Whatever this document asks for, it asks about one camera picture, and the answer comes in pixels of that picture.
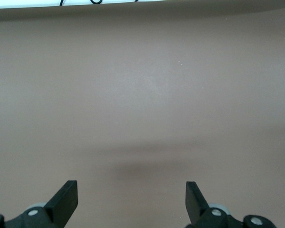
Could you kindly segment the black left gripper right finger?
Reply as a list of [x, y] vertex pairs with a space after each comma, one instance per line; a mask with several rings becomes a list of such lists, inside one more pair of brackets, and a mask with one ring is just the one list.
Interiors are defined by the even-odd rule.
[[207, 203], [196, 182], [186, 182], [186, 210], [190, 219], [188, 228], [275, 228], [269, 219], [259, 215], [246, 215], [242, 221], [235, 219], [220, 204]]

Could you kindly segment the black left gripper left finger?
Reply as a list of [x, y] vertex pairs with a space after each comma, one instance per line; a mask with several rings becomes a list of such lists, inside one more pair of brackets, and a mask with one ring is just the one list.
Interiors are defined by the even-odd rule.
[[29, 208], [8, 221], [0, 214], [0, 228], [63, 228], [77, 206], [77, 181], [68, 180], [44, 206]]

